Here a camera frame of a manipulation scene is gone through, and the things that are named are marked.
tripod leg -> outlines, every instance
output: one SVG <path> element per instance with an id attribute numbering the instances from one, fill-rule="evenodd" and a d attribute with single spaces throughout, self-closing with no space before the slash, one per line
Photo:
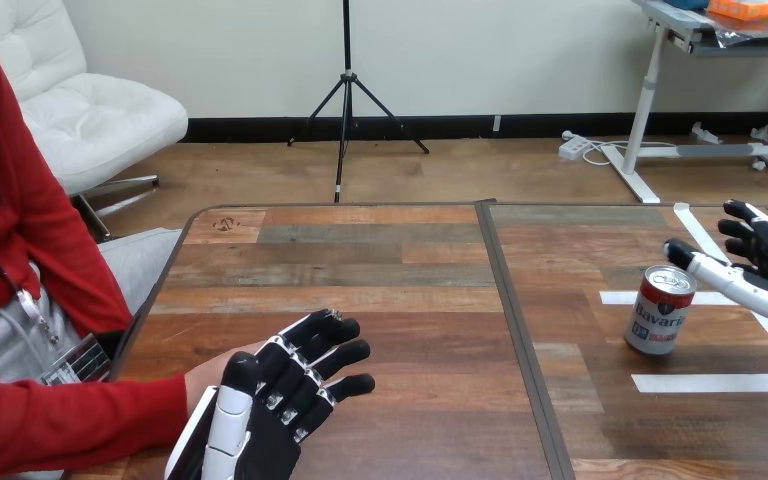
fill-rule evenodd
<path id="1" fill-rule="evenodd" d="M 346 114 L 346 144 L 343 146 L 343 156 L 346 156 L 346 150 L 349 149 L 349 141 L 352 138 L 352 131 L 354 131 L 355 115 L 352 113 L 352 82 L 346 83 L 346 90 L 349 92 L 349 106 Z"/>
<path id="2" fill-rule="evenodd" d="M 331 89 L 331 92 L 328 93 L 328 96 L 325 97 L 325 100 L 322 101 L 322 103 L 319 104 L 318 107 L 316 107 L 316 110 L 313 111 L 313 114 L 305 120 L 305 124 L 298 130 L 296 130 L 296 133 L 293 134 L 292 137 L 290 137 L 290 140 L 287 142 L 288 147 L 292 147 L 294 143 L 296 143 L 296 137 L 300 137 L 301 135 L 307 133 L 307 129 L 310 127 L 310 122 L 313 121 L 313 119 L 319 115 L 319 112 L 322 111 L 323 108 L 325 108 L 325 105 L 328 103 L 329 100 L 331 100 L 331 97 L 334 96 L 335 93 L 337 93 L 337 89 L 340 88 L 341 85 L 346 83 L 346 81 L 341 77 L 340 81 L 337 82 L 337 85 L 334 85 L 334 88 Z"/>
<path id="3" fill-rule="evenodd" d="M 384 113 L 386 113 L 387 116 L 390 117 L 390 120 L 392 120 L 393 123 L 398 125 L 399 130 L 402 131 L 402 133 L 405 135 L 405 137 L 413 140 L 417 145 L 419 145 L 419 148 L 421 148 L 422 151 L 425 152 L 426 154 L 431 153 L 431 152 L 428 151 L 428 148 L 426 148 L 425 145 L 422 144 L 422 142 L 420 142 L 419 140 L 414 138 L 413 134 L 411 134 L 410 130 L 408 130 L 408 127 L 405 126 L 405 124 L 399 119 L 399 117 L 393 115 L 393 113 L 390 112 L 390 110 L 387 110 L 387 107 L 385 107 L 384 104 L 381 103 L 380 100 L 375 98 L 375 95 L 373 95 L 372 92 L 370 92 L 366 88 L 366 86 L 364 86 L 364 84 L 360 82 L 360 80 L 355 78 L 355 83 L 357 83 L 358 87 L 360 87 L 360 89 L 363 90 L 363 93 L 367 94 L 367 96 L 369 96 L 369 98 L 371 98 L 372 101 L 375 102 L 376 105 L 378 105 L 378 108 L 380 108 L 381 110 L 384 110 Z"/>
<path id="4" fill-rule="evenodd" d="M 346 91 L 343 93 L 343 124 L 340 128 L 340 156 L 337 158 L 337 188 L 334 192 L 334 203 L 340 203 L 340 190 L 343 183 L 343 158 L 346 150 L 346 133 L 349 129 L 349 97 L 352 94 L 352 84 L 346 84 Z"/>

red and white can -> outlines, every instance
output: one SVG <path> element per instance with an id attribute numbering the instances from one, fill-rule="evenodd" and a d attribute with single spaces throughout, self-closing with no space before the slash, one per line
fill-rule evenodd
<path id="1" fill-rule="evenodd" d="M 696 279 L 684 270 L 667 265 L 648 268 L 625 340 L 649 355 L 672 352 L 695 293 Z"/>

wooden table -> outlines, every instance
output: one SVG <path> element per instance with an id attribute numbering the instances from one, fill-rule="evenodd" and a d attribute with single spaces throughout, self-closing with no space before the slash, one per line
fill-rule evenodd
<path id="1" fill-rule="evenodd" d="M 721 209 L 693 212 L 721 242 Z M 372 346 L 346 373 L 377 389 L 305 442 L 294 479 L 766 479 L 768 393 L 641 393 L 631 377 L 768 373 L 758 321 L 696 306 L 654 359 L 622 339 L 631 307 L 601 300 L 635 291 L 673 236 L 692 241 L 664 206 L 207 210 L 119 378 L 167 377 L 336 307 Z M 168 452 L 73 478 L 133 478 Z"/>

white armchair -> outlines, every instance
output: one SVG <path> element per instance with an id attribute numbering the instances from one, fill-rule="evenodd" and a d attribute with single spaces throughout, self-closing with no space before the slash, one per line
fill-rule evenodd
<path id="1" fill-rule="evenodd" d="M 0 0 L 0 62 L 54 176 L 109 237 L 86 194 L 180 140 L 187 131 L 184 107 L 140 83 L 87 73 L 62 0 Z M 157 181 L 141 177 L 98 190 Z"/>

wooden floor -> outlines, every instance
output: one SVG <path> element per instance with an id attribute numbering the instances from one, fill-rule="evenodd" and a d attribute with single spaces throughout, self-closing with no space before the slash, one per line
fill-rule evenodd
<path id="1" fill-rule="evenodd" d="M 682 141 L 686 138 L 652 140 Z M 556 139 L 431 140 L 431 155 L 412 142 L 352 142 L 344 202 L 636 201 L 613 168 L 558 158 Z M 107 215 L 117 236 L 181 228 L 196 211 L 219 204 L 319 203 L 334 196 L 337 144 L 178 144 L 120 177 L 159 174 L 160 189 Z M 750 159 L 648 160 L 640 174 L 665 202 L 719 203 L 739 194 L 768 205 L 768 170 Z"/>

